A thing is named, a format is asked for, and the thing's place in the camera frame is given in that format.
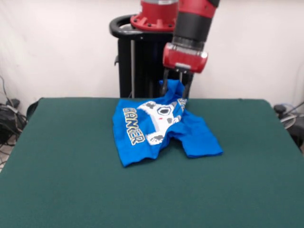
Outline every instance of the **cable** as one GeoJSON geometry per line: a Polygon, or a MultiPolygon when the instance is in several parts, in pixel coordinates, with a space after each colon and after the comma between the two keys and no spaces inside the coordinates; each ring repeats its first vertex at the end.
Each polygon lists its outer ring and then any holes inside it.
{"type": "Polygon", "coordinates": [[[296,111],[296,113],[298,113],[298,111],[297,111],[297,109],[292,105],[292,104],[289,104],[289,103],[283,103],[283,104],[281,104],[281,105],[283,105],[283,106],[287,106],[287,107],[290,107],[290,108],[292,108],[292,109],[294,109],[295,111],[296,111]]]}
{"type": "Polygon", "coordinates": [[[300,115],[294,115],[294,114],[292,114],[289,117],[286,117],[286,118],[282,119],[281,123],[284,123],[284,122],[286,122],[288,120],[292,120],[292,119],[295,119],[295,118],[298,118],[298,117],[304,117],[304,114],[300,114],[300,115]]]}
{"type": "Polygon", "coordinates": [[[291,128],[295,124],[295,122],[296,122],[296,118],[294,118],[290,124],[285,126],[285,130],[287,130],[288,128],[291,128]]]}
{"type": "Polygon", "coordinates": [[[1,75],[0,75],[0,78],[2,80],[2,88],[3,88],[3,92],[4,92],[5,97],[10,102],[10,105],[14,106],[13,103],[12,103],[12,101],[8,98],[8,95],[7,95],[6,90],[5,90],[5,82],[4,82],[4,79],[3,79],[3,77],[1,75]]]}
{"type": "Polygon", "coordinates": [[[4,165],[6,162],[7,162],[8,160],[6,160],[6,161],[2,161],[1,163],[0,163],[0,165],[4,165]]]}
{"type": "Polygon", "coordinates": [[[8,130],[10,130],[10,131],[11,131],[12,133],[14,133],[16,136],[19,136],[19,135],[20,135],[20,133],[15,132],[15,131],[12,130],[9,126],[7,126],[5,123],[1,123],[1,122],[0,122],[0,125],[5,126],[8,130]]]}
{"type": "Polygon", "coordinates": [[[9,154],[9,153],[3,152],[3,151],[1,151],[1,150],[0,150],[0,153],[3,153],[3,154],[5,154],[5,155],[10,156],[10,154],[9,154]]]}
{"type": "MultiPolygon", "coordinates": [[[[304,66],[304,62],[302,62],[302,63],[300,64],[300,66],[298,67],[298,70],[297,70],[296,75],[295,75],[295,76],[296,76],[296,80],[295,80],[296,82],[298,82],[299,79],[300,79],[300,76],[301,76],[300,72],[301,72],[301,69],[302,69],[303,66],[304,66]]],[[[297,83],[297,84],[295,85],[295,88],[294,88],[293,103],[295,102],[295,98],[296,98],[298,86],[299,86],[299,83],[297,83]]]]}
{"type": "Polygon", "coordinates": [[[286,121],[289,121],[289,120],[292,120],[292,122],[290,124],[288,124],[287,126],[285,126],[285,129],[287,130],[288,128],[292,127],[295,122],[296,122],[296,119],[299,118],[299,117],[304,117],[304,114],[300,114],[300,115],[290,115],[289,117],[286,117],[284,119],[281,120],[281,123],[284,123],[286,121]]]}
{"type": "MultiPolygon", "coordinates": [[[[5,108],[5,110],[6,111],[8,111],[8,110],[10,110],[12,113],[14,113],[14,116],[15,116],[15,126],[16,126],[16,129],[21,133],[23,130],[23,128],[25,127],[25,125],[26,125],[26,123],[27,123],[27,119],[26,119],[26,117],[24,116],[24,115],[22,115],[21,113],[19,113],[19,111],[17,110],[17,109],[15,109],[15,108],[13,108],[13,107],[11,107],[11,106],[9,106],[9,105],[0,105],[0,107],[3,107],[3,108],[5,108]],[[20,122],[20,124],[21,124],[21,128],[22,129],[20,129],[19,127],[18,127],[18,120],[19,120],[19,122],[20,122]]],[[[7,117],[7,116],[5,116],[5,115],[3,115],[2,114],[2,116],[4,117],[4,118],[6,118],[8,121],[10,121],[10,119],[7,117]]]]}
{"type": "Polygon", "coordinates": [[[301,107],[302,105],[304,105],[304,101],[301,102],[298,106],[294,107],[293,109],[289,110],[287,113],[285,113],[285,115],[291,113],[292,111],[296,110],[297,108],[301,107]]]}
{"type": "Polygon", "coordinates": [[[5,145],[5,146],[13,147],[13,146],[15,146],[16,144],[9,144],[8,142],[5,142],[4,145],[5,145]]]}
{"type": "Polygon", "coordinates": [[[27,124],[29,121],[27,119],[27,117],[25,115],[22,115],[21,113],[18,112],[18,115],[21,116],[23,118],[23,121],[25,124],[27,124]]]}

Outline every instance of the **blue shirt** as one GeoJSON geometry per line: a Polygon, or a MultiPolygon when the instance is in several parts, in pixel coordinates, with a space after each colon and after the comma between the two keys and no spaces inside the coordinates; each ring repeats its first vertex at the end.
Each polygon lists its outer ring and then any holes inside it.
{"type": "Polygon", "coordinates": [[[183,84],[168,80],[164,97],[134,102],[120,100],[113,116],[113,132],[123,166],[156,159],[171,138],[182,142],[189,158],[223,153],[204,120],[187,110],[183,84]]]}

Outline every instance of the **white backdrop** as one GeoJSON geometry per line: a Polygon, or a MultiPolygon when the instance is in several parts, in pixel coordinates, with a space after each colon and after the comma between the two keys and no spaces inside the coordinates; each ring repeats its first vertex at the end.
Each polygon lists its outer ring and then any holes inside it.
{"type": "MultiPolygon", "coordinates": [[[[22,111],[41,97],[118,97],[109,22],[140,0],[0,0],[0,74],[22,111]]],[[[191,97],[304,98],[304,1],[222,0],[191,97]]]]}

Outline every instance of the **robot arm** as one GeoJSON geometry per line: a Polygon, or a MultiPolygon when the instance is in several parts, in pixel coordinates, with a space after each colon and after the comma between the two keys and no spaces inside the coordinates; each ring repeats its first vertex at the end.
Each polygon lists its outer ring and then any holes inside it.
{"type": "Polygon", "coordinates": [[[167,43],[163,54],[164,72],[162,93],[167,91],[169,69],[187,74],[188,83],[183,98],[188,98],[194,73],[201,73],[208,59],[203,52],[212,18],[220,0],[180,0],[179,13],[172,43],[167,43]]]}

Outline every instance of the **green table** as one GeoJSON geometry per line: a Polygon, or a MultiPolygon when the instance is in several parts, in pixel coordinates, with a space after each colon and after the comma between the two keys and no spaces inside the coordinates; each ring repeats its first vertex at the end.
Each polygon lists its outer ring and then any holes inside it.
{"type": "Polygon", "coordinates": [[[195,100],[224,154],[123,168],[117,99],[42,99],[0,174],[2,228],[303,228],[304,159],[262,100],[195,100]]]}

